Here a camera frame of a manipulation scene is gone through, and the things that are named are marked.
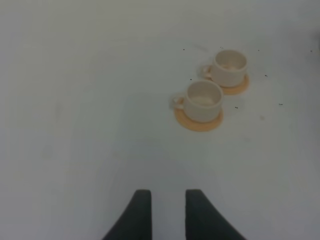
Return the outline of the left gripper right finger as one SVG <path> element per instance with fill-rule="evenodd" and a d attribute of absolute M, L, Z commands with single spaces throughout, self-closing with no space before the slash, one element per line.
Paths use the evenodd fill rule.
<path fill-rule="evenodd" d="M 185 238 L 187 240 L 244 240 L 199 189 L 185 192 Z"/>

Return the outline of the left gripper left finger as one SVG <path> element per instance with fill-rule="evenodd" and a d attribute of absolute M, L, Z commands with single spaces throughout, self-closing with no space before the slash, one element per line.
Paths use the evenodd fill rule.
<path fill-rule="evenodd" d="M 151 240 L 152 194 L 136 190 L 126 209 L 103 240 Z"/>

